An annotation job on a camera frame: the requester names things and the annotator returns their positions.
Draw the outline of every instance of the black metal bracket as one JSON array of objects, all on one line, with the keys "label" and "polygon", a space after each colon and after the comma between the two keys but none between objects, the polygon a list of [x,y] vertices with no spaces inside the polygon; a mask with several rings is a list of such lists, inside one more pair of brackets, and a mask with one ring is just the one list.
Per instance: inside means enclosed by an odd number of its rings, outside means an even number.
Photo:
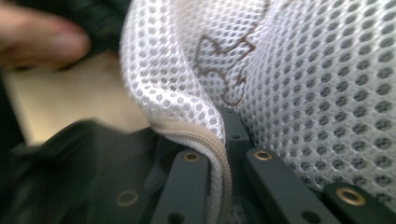
[{"label": "black metal bracket", "polygon": [[251,149],[246,171],[272,223],[340,223],[274,152]]},{"label": "black metal bracket", "polygon": [[178,153],[150,223],[205,223],[208,177],[207,157],[193,150]]}]

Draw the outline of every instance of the hexagonal mesh pattern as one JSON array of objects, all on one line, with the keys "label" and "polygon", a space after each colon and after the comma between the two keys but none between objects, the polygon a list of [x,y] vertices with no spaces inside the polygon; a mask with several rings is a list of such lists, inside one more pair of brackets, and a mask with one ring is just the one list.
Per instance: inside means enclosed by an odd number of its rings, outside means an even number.
[{"label": "hexagonal mesh pattern", "polygon": [[238,106],[315,189],[346,181],[396,209],[396,1],[293,1],[273,14]]},{"label": "hexagonal mesh pattern", "polygon": [[396,0],[134,0],[124,80],[150,118],[223,138],[213,103],[235,108],[307,185],[396,211],[395,18]]}]

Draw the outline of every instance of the finger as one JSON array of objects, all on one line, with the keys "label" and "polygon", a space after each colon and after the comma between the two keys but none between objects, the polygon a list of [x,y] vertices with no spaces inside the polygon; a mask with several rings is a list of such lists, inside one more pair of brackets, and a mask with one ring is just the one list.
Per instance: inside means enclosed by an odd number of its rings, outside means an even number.
[{"label": "finger", "polygon": [[70,21],[32,9],[0,6],[2,65],[31,61],[73,63],[89,47],[89,38]]}]

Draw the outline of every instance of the dark plastic part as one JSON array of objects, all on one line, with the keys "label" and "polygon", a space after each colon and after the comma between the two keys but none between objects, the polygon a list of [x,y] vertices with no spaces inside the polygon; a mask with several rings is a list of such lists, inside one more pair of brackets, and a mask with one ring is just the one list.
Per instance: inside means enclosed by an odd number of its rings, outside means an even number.
[{"label": "dark plastic part", "polygon": [[[251,143],[248,133],[236,112],[223,107],[218,108],[218,110],[225,126],[226,148],[233,174],[233,195],[248,196],[249,193],[254,192],[254,189],[249,184],[243,167],[245,155],[254,145]],[[250,200],[256,198],[255,195],[249,197]]]},{"label": "dark plastic part", "polygon": [[249,202],[245,197],[233,198],[229,223],[232,224],[270,224],[269,217],[262,208]]},{"label": "dark plastic part", "polygon": [[15,147],[6,223],[149,223],[143,184],[157,139],[150,129],[125,134],[79,121],[40,147]]},{"label": "dark plastic part", "polygon": [[272,223],[340,223],[274,152],[251,149],[246,170]]},{"label": "dark plastic part", "polygon": [[19,5],[56,14],[79,24],[90,36],[85,58],[108,49],[117,51],[130,0],[18,0]]},{"label": "dark plastic part", "polygon": [[396,215],[363,189],[347,183],[328,185],[323,202],[343,223],[395,224]]},{"label": "dark plastic part", "polygon": [[[190,161],[185,157],[193,153]],[[204,224],[208,194],[209,162],[193,150],[177,154],[151,224]]]}]

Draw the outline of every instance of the metal rivet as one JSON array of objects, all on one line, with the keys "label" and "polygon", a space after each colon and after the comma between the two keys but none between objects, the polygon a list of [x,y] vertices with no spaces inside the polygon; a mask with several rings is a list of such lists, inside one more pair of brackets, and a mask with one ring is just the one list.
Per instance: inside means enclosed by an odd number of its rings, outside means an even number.
[{"label": "metal rivet", "polygon": [[254,153],[254,157],[261,161],[269,161],[272,159],[272,155],[266,151],[257,151]]},{"label": "metal rivet", "polygon": [[196,152],[189,152],[189,153],[184,154],[184,160],[187,162],[195,162],[195,161],[198,161],[199,159],[200,159],[200,156]]},{"label": "metal rivet", "polygon": [[346,203],[361,206],[366,204],[366,200],[356,190],[340,188],[336,191],[337,196]]},{"label": "metal rivet", "polygon": [[117,205],[120,207],[128,207],[137,202],[139,194],[135,190],[127,190],[117,197]]}]

